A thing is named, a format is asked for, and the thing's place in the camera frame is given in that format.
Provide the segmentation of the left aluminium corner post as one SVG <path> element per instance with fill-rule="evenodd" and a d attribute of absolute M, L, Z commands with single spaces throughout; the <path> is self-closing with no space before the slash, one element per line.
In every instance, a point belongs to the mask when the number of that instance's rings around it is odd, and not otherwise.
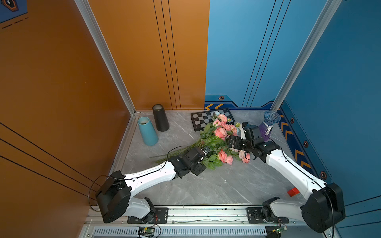
<path fill-rule="evenodd" d="M 110 75 L 130 113 L 131 116 L 136 115 L 136 109 L 132 102 L 132 99 L 128 93 L 126 85 L 122 79 L 119 69 L 113 59 L 111 51 L 107 45 L 107 42 L 103 36 L 100 26 L 96 20 L 96 17 L 92 11 L 89 1 L 86 0 L 75 0 L 77 8 L 95 42 L 97 49 L 109 70 Z"/>

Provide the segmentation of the teal ceramic vase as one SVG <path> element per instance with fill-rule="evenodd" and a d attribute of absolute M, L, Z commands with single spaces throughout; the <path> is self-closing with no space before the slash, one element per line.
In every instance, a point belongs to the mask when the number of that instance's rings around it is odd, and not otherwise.
<path fill-rule="evenodd" d="M 138 126 L 144 143 L 147 146 L 154 146 L 158 142 L 158 136 L 151 120 L 148 117 L 141 117 L 138 120 Z"/>

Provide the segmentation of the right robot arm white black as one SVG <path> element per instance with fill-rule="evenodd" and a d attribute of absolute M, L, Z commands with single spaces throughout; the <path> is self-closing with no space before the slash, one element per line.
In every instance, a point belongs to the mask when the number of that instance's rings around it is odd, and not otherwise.
<path fill-rule="evenodd" d="M 260 129 L 244 123 L 238 136 L 227 139 L 228 147 L 253 154 L 280 172 L 306 200 L 296 203 L 274 197 L 262 205 L 262 216 L 267 222 L 281 217 L 305 222 L 313 231 L 335 238 L 335 225 L 344 220 L 345 205 L 342 189 L 335 183 L 328 184 L 304 170 L 285 155 L 275 142 L 264 141 Z"/>

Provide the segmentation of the blue purple glass vase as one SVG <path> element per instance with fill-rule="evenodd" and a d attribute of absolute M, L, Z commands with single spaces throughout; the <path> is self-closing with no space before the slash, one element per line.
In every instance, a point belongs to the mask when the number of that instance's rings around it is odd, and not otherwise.
<path fill-rule="evenodd" d="M 264 141 L 270 140 L 272 128 L 275 124 L 279 123 L 280 120 L 281 116 L 278 113 L 274 111 L 264 112 L 264 120 L 259 126 L 260 133 Z"/>

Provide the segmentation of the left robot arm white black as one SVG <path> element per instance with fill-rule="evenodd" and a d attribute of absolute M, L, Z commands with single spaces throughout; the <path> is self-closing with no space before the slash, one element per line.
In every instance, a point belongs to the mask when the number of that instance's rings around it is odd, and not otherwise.
<path fill-rule="evenodd" d="M 108 224 L 128 216 L 139 223 L 151 223 L 156 220 L 157 209 L 152 201 L 136 198 L 140 192 L 159 183 L 182 178 L 191 173 L 200 175 L 206 166 L 203 161 L 210 152 L 208 147 L 187 149 L 184 155 L 168 157 L 158 166 L 134 174 L 122 174 L 116 171 L 107 177 L 96 192 L 96 200 L 103 222 Z"/>

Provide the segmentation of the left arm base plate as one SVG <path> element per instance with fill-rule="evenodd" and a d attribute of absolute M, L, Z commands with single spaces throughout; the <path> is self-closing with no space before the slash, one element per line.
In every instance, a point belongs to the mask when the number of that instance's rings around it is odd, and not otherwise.
<path fill-rule="evenodd" d="M 168 221 L 168 208 L 159 207 L 151 210 L 145 217 L 137 218 L 129 216 L 127 223 L 128 224 L 166 224 Z"/>

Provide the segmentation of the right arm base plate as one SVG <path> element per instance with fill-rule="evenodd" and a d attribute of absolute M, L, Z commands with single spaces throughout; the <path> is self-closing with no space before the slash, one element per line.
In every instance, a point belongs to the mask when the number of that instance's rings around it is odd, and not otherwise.
<path fill-rule="evenodd" d="M 250 224 L 275 224 L 278 219 L 282 224 L 288 224 L 289 219 L 286 217 L 265 218 L 262 207 L 248 207 L 246 208 L 247 216 Z"/>

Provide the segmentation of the aluminium front rail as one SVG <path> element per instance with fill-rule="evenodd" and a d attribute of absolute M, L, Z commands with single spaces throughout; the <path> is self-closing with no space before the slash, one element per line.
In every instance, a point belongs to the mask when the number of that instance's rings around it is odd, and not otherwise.
<path fill-rule="evenodd" d="M 246 208 L 262 207 L 259 205 L 190 205 L 190 206 L 159 206 L 155 208 L 168 208 L 168 221 L 166 224 L 159 225 L 210 225 L 210 226 L 238 226 L 238 225 L 258 225 L 258 226 L 275 226 L 275 224 L 250 224 L 247 216 Z M 104 223 L 100 213 L 89 211 L 84 226 L 121 226 L 121 225 L 143 225 L 143 224 L 128 224 L 128 215 L 123 215 L 111 223 Z M 306 226 L 304 221 L 289 219 L 286 226 Z"/>

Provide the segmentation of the right green circuit board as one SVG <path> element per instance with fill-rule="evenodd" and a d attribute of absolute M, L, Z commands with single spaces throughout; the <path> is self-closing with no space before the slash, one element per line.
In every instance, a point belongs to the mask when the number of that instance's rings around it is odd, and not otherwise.
<path fill-rule="evenodd" d="M 283 233 L 284 231 L 287 231 L 287 230 L 288 230 L 287 226 L 280 226 L 280 227 L 274 229 L 272 232 L 280 235 L 281 233 Z"/>

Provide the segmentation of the aluminium corner post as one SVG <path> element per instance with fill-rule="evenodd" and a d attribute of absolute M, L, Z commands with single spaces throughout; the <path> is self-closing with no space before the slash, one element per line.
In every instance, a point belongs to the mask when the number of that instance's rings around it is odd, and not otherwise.
<path fill-rule="evenodd" d="M 271 111 L 277 112 L 280 108 L 341 3 L 342 0 L 329 0 L 325 3 L 296 61 L 280 88 L 270 109 Z"/>
<path fill-rule="evenodd" d="M 132 102 L 132 99 L 128 93 L 126 85 L 122 79 L 119 69 L 113 59 L 111 51 L 107 45 L 107 42 L 103 36 L 100 26 L 96 20 L 96 17 L 92 11 L 89 1 L 86 0 L 75 0 L 77 8 L 95 42 L 97 49 L 109 70 L 110 75 L 130 113 L 131 116 L 136 115 L 136 109 Z"/>

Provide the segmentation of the green circuit board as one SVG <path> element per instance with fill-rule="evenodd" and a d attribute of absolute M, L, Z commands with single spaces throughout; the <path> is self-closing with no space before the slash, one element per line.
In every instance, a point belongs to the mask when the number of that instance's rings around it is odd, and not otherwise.
<path fill-rule="evenodd" d="M 280 235 L 281 233 L 283 233 L 284 231 L 287 231 L 287 230 L 288 230 L 287 226 L 280 226 L 280 227 L 274 229 L 272 232 Z"/>
<path fill-rule="evenodd" d="M 154 227 L 138 227 L 138 238 L 153 238 L 155 236 Z"/>

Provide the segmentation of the bunch of pink flowers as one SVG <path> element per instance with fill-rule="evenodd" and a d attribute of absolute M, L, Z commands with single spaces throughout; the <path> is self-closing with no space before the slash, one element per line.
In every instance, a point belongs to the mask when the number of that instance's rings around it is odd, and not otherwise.
<path fill-rule="evenodd" d="M 190 146 L 179 146 L 172 149 L 165 155 L 156 156 L 156 164 L 161 164 L 170 158 L 180 156 L 186 153 L 188 149 L 195 147 L 203 148 L 208 146 L 210 152 L 206 155 L 203 164 L 211 170 L 223 166 L 225 164 L 232 165 L 234 160 L 240 160 L 245 164 L 251 161 L 249 153 L 242 150 L 230 149 L 227 145 L 227 139 L 230 136 L 237 136 L 239 123 L 228 124 L 227 117 L 219 114 L 213 115 L 212 123 L 209 123 L 200 131 L 200 139 Z"/>

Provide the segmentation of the left green circuit board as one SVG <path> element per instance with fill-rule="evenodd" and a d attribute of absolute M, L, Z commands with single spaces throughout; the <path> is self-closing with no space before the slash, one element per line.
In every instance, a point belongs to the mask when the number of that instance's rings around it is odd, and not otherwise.
<path fill-rule="evenodd" d="M 138 227 L 138 238 L 153 238 L 155 236 L 154 227 Z"/>

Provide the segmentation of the red block right side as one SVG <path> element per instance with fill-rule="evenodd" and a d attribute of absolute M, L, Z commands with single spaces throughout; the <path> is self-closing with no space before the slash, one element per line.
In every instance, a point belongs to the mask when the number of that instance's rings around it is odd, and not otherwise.
<path fill-rule="evenodd" d="M 287 191 L 287 193 L 288 193 L 288 195 L 289 195 L 290 197 L 293 197 L 293 196 L 299 194 L 300 191 L 299 191 L 296 187 L 294 187 L 293 189 Z"/>

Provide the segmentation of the black cylindrical vase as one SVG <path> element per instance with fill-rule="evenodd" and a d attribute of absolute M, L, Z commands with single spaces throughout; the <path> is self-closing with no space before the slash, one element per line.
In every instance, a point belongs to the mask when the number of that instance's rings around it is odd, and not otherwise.
<path fill-rule="evenodd" d="M 164 107 L 161 104 L 156 104 L 152 110 L 157 130 L 160 132 L 167 131 L 170 125 Z"/>

